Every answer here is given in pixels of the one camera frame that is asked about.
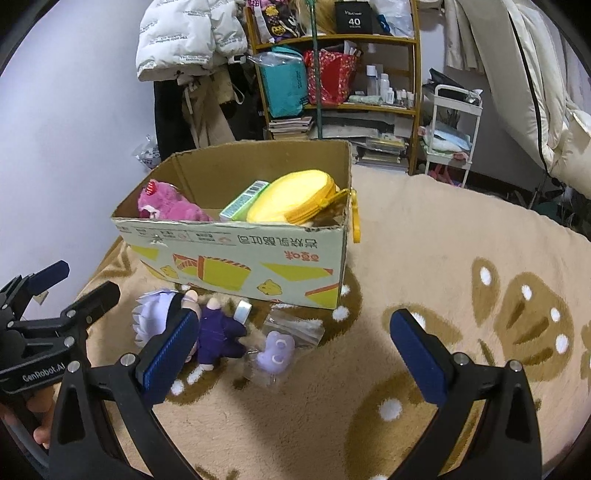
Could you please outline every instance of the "white curtain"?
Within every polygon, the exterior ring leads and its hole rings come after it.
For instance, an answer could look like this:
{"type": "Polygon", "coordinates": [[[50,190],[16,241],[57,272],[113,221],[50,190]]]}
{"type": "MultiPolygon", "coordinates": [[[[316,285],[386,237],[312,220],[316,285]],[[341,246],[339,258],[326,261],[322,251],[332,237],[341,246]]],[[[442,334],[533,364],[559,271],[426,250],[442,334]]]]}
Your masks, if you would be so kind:
{"type": "Polygon", "coordinates": [[[484,73],[470,22],[457,0],[445,0],[446,65],[456,70],[484,73]]]}

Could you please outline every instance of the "black box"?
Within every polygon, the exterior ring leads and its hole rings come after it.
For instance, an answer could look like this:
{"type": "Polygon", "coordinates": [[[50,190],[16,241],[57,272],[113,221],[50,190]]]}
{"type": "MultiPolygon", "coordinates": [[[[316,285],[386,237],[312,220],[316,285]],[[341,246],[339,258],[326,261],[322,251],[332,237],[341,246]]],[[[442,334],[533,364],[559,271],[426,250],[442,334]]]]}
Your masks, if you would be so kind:
{"type": "Polygon", "coordinates": [[[369,2],[335,2],[335,17],[337,33],[374,33],[374,11],[369,2]]]}

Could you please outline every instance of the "stack of magazines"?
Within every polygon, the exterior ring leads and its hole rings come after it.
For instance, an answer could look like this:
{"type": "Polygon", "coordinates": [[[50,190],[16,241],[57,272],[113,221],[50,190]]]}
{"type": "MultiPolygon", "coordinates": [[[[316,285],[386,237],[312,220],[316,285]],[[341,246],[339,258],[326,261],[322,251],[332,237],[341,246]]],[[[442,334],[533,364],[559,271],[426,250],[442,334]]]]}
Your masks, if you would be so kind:
{"type": "Polygon", "coordinates": [[[307,140],[313,124],[310,116],[281,118],[269,122],[269,132],[275,140],[307,140]]]}
{"type": "Polygon", "coordinates": [[[407,141],[404,138],[367,138],[352,141],[357,148],[357,163],[379,165],[393,170],[408,171],[407,141]]]}

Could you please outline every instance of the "white spiky hair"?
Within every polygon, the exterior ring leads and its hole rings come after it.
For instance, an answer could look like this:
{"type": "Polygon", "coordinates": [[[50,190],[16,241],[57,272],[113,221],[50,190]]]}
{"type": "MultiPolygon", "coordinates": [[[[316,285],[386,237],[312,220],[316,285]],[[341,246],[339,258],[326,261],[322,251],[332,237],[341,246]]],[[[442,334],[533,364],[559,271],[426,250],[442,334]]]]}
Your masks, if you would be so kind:
{"type": "Polygon", "coordinates": [[[132,312],[138,347],[143,348],[154,335],[166,329],[168,308],[177,293],[176,290],[156,290],[138,298],[139,305],[132,312]]]}

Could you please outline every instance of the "red gift bag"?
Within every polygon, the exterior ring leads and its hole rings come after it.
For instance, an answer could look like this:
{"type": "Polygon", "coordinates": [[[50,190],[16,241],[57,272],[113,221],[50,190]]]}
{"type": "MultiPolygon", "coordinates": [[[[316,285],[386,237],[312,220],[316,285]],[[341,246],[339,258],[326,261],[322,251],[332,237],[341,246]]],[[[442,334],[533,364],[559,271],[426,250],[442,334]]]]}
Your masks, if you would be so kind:
{"type": "MultiPolygon", "coordinates": [[[[320,93],[322,105],[338,105],[349,97],[350,83],[355,75],[357,57],[334,51],[320,50],[320,93]]],[[[308,100],[316,103],[314,52],[304,54],[308,77],[308,100]]]]}

